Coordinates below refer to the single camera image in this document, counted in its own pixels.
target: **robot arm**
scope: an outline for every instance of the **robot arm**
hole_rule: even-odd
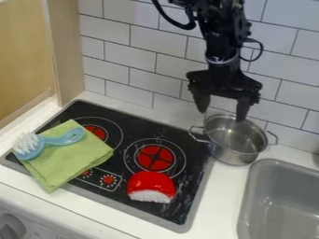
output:
[[[262,84],[247,77],[241,70],[241,59],[257,60],[263,45],[249,38],[251,23],[245,18],[243,0],[169,0],[185,9],[189,23],[182,24],[171,19],[163,11],[158,0],[152,0],[161,16],[169,23],[191,30],[198,22],[206,41],[208,70],[188,72],[188,88],[192,92],[197,108],[204,113],[217,95],[238,101],[237,121],[245,120],[249,108],[259,103]],[[260,52],[253,60],[243,59],[241,48],[244,42],[256,42]]]

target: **red burner ring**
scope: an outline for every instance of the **red burner ring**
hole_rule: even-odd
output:
[[[147,171],[159,172],[171,168],[175,158],[173,152],[167,147],[152,145],[138,149],[136,161]]]
[[[103,182],[105,184],[112,184],[114,182],[114,178],[112,176],[105,176]]]
[[[88,124],[85,125],[84,128],[86,128],[88,131],[91,131],[94,133],[96,136],[98,136],[101,140],[105,141],[107,139],[107,132],[104,128],[93,125],[93,124]]]
[[[89,174],[90,174],[90,170],[89,169],[82,173],[83,176],[88,176]]]

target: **pot rim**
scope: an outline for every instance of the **pot rim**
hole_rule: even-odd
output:
[[[242,155],[253,155],[253,154],[259,154],[259,153],[262,153],[263,151],[265,151],[267,149],[267,147],[269,146],[269,140],[268,140],[268,137],[266,135],[266,132],[261,129],[258,125],[256,125],[255,123],[253,123],[251,120],[249,119],[246,119],[245,121],[248,121],[250,124],[252,124],[254,127],[256,127],[260,133],[262,134],[262,136],[265,138],[265,145],[264,147],[258,151],[258,152],[255,152],[255,153],[245,153],[245,152],[240,152],[240,151],[236,151],[234,149],[230,149],[230,148],[226,148],[225,146],[221,145],[220,143],[218,143],[217,141],[215,141],[213,139],[212,136],[210,136],[207,132],[206,132],[206,126],[207,126],[207,123],[209,122],[210,119],[214,119],[214,118],[232,118],[232,119],[236,119],[236,116],[232,115],[232,114],[215,114],[215,115],[212,115],[208,118],[205,119],[204,121],[204,132],[205,134],[210,138],[210,140],[213,141],[213,143],[217,144],[218,146],[222,147],[224,150],[227,150],[227,151],[230,151],[230,152],[233,152],[233,153],[236,153],[236,154],[242,154]]]

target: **cooking pot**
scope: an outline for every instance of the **cooking pot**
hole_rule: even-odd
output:
[[[201,129],[202,135],[194,133]],[[188,131],[196,141],[207,144],[211,154],[232,165],[252,163],[268,146],[278,145],[278,137],[269,132],[275,143],[269,144],[266,133],[251,120],[237,122],[233,115],[213,115],[205,119],[204,126],[192,126]]]

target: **stainless steel sink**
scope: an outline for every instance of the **stainless steel sink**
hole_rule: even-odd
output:
[[[266,159],[253,164],[239,239],[319,239],[319,172]]]

